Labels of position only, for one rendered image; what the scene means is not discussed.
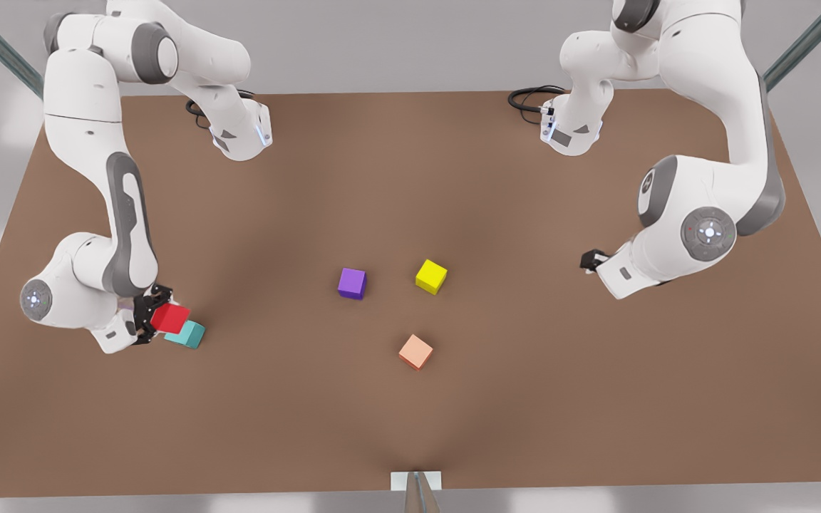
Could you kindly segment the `red wooden cube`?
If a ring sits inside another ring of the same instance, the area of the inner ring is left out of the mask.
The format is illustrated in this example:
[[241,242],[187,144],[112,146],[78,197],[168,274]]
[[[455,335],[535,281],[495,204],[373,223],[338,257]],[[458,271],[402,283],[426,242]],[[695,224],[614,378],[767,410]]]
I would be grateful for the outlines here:
[[150,324],[156,331],[179,334],[188,321],[191,309],[179,304],[166,303],[153,312]]

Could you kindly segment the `teal wooden cube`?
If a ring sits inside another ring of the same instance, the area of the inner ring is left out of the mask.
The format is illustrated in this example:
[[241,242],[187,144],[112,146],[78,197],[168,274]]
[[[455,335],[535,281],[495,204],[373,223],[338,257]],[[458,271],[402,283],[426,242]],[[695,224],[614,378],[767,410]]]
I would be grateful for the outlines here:
[[198,348],[203,334],[205,334],[205,327],[197,322],[191,321],[191,319],[187,319],[185,324],[182,325],[182,328],[180,328],[179,333],[164,333],[163,337],[167,341],[172,341],[188,348]]

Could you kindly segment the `yellow wooden cube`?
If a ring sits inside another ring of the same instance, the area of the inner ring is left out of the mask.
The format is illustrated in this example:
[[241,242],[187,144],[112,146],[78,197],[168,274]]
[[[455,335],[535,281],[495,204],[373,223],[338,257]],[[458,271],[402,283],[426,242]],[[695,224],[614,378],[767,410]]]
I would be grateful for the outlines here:
[[446,279],[447,269],[426,259],[415,276],[415,284],[432,295],[436,295]]

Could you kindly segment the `peach wooden cube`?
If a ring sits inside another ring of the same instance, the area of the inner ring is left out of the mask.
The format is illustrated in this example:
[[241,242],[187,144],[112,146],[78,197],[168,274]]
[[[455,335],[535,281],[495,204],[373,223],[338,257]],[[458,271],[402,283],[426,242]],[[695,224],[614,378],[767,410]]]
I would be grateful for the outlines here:
[[433,354],[433,347],[417,335],[411,335],[398,352],[398,357],[414,370],[419,371],[429,361],[431,354]]

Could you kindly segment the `purple wooden cube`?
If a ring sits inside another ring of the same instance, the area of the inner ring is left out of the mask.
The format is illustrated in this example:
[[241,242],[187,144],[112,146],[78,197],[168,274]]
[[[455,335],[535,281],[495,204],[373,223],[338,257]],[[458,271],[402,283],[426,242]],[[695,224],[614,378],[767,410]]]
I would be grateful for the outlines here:
[[362,300],[367,286],[367,273],[363,270],[343,267],[340,274],[338,293],[345,298]]

